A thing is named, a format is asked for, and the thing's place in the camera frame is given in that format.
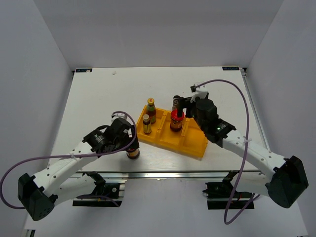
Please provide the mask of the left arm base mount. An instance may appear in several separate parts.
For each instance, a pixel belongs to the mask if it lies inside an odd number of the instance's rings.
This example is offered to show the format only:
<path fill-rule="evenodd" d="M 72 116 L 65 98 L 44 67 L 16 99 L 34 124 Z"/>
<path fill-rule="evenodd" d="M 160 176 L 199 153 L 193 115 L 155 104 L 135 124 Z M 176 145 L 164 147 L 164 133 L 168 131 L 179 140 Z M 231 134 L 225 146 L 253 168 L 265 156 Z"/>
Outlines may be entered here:
<path fill-rule="evenodd" d="M 124 197 L 124 184 L 106 181 L 97 172 L 84 173 L 82 177 L 92 178 L 95 188 L 84 198 L 73 200 L 74 207 L 120 207 Z"/>

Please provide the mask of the small yellow-label oil bottle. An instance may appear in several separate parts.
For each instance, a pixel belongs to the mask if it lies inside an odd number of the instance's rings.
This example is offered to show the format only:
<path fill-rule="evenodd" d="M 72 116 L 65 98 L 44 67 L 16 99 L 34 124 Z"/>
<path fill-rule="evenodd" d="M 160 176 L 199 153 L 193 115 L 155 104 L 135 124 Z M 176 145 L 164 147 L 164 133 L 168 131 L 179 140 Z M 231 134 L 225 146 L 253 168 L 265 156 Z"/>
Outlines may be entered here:
<path fill-rule="evenodd" d="M 152 131 L 151 129 L 151 121 L 148 114 L 143 115 L 143 132 L 145 134 L 150 134 Z"/>

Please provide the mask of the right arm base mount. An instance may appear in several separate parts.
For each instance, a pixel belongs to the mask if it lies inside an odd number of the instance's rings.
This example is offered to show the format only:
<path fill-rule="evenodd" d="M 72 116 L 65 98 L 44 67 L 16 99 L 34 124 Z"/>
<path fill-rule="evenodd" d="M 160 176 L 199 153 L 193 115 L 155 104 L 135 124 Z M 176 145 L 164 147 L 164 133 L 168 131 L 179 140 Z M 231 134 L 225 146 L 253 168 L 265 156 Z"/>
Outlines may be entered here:
<path fill-rule="evenodd" d="M 208 210 L 225 210 L 228 199 L 233 190 L 231 181 L 237 176 L 238 171 L 230 171 L 221 182 L 208 182 L 203 194 L 207 198 Z M 253 193 L 235 191 L 229 209 L 240 210 L 250 200 Z"/>

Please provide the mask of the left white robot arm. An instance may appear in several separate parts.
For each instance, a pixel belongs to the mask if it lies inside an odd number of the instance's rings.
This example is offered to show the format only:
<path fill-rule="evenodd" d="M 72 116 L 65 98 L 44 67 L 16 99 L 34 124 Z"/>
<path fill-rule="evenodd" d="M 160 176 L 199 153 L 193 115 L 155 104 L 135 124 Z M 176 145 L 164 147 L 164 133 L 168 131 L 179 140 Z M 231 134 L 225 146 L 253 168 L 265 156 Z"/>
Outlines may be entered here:
<path fill-rule="evenodd" d="M 69 180 L 77 171 L 98 158 L 116 152 L 136 150 L 136 125 L 115 118 L 86 136 L 71 151 L 50 167 L 18 180 L 18 199 L 34 221 L 45 218 L 55 206 L 74 198 L 106 199 L 106 181 L 97 172 L 87 172 Z"/>

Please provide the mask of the red-lid sauce jar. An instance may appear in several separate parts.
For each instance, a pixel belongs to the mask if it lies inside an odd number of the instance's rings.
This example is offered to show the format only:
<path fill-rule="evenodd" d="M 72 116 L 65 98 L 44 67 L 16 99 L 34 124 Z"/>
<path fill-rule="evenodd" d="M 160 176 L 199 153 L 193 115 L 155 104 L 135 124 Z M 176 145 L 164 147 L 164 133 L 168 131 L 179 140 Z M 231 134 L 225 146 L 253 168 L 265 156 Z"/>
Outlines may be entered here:
<path fill-rule="evenodd" d="M 170 129 L 174 132 L 180 131 L 182 129 L 184 118 L 185 114 L 183 112 L 178 116 L 178 110 L 172 110 L 170 114 Z"/>
<path fill-rule="evenodd" d="M 126 155 L 131 160 L 137 159 L 139 157 L 139 155 L 140 155 L 139 148 L 126 150 Z"/>

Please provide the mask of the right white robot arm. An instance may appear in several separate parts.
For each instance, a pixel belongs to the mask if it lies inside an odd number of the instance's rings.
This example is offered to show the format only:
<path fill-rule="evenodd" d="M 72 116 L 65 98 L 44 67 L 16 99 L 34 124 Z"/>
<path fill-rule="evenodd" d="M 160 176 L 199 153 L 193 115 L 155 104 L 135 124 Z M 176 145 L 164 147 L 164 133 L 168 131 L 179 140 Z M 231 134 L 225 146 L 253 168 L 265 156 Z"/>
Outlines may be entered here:
<path fill-rule="evenodd" d="M 186 110 L 211 143 L 228 150 L 258 168 L 261 178 L 242 175 L 240 179 L 229 176 L 223 192 L 234 197 L 239 192 L 250 192 L 270 197 L 281 207 L 289 208 L 309 186 L 303 162 L 296 156 L 285 158 L 253 141 L 246 140 L 230 123 L 219 118 L 213 101 L 207 98 L 181 97 L 178 112 Z"/>

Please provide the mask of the yellow-cap green-label sauce bottle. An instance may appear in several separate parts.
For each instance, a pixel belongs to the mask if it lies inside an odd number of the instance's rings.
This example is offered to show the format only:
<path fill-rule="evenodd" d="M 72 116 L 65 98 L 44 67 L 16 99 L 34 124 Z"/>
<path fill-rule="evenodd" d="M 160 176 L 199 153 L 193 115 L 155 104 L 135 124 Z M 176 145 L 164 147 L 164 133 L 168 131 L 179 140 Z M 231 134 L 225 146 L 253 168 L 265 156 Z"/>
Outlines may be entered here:
<path fill-rule="evenodd" d="M 156 107 L 154 98 L 149 98 L 147 100 L 147 115 L 150 118 L 151 124 L 156 122 Z"/>

